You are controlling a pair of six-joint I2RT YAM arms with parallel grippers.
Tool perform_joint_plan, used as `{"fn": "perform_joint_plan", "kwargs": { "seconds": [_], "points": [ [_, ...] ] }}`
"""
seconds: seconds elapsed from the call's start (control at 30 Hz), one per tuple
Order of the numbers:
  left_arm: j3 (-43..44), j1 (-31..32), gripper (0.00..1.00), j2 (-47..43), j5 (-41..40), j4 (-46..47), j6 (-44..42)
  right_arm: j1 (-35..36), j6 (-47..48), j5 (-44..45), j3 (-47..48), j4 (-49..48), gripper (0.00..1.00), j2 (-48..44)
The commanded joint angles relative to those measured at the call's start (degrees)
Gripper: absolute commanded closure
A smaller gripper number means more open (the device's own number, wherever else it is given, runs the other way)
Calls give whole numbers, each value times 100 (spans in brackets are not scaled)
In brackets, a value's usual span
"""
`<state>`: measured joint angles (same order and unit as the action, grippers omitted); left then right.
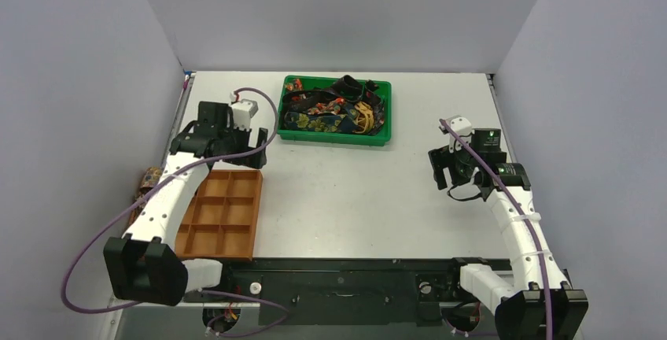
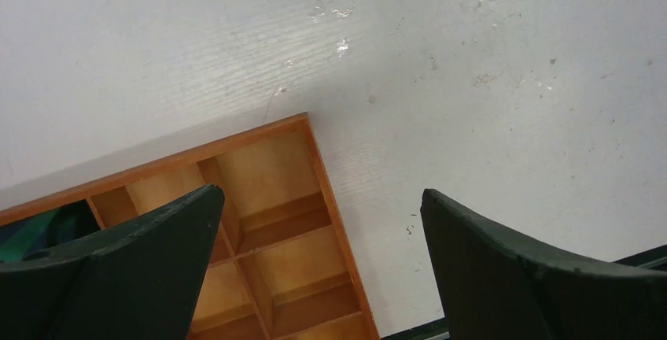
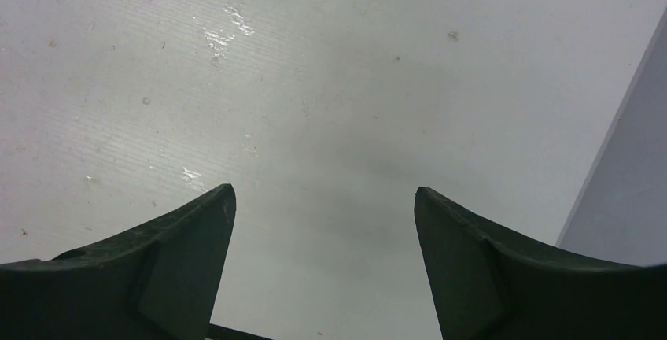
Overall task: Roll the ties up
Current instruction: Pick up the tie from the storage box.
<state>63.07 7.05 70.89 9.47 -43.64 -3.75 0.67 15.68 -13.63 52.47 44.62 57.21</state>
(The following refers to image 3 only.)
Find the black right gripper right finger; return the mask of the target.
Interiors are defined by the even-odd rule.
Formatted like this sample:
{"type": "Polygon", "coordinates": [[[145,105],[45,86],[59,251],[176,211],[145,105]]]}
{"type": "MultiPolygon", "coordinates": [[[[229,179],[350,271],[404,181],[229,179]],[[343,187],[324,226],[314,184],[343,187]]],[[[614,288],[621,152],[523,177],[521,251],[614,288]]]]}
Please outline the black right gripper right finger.
{"type": "Polygon", "coordinates": [[[415,225],[445,339],[663,339],[666,267],[572,253],[415,193],[415,225]]]}

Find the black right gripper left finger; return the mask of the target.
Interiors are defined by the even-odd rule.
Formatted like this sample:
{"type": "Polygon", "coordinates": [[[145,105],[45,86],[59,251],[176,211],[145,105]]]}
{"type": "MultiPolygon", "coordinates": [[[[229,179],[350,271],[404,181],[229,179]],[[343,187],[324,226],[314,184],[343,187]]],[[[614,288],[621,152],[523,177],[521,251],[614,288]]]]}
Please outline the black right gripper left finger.
{"type": "Polygon", "coordinates": [[[3,264],[2,338],[205,338],[235,212],[222,184],[54,259],[3,264]]]}

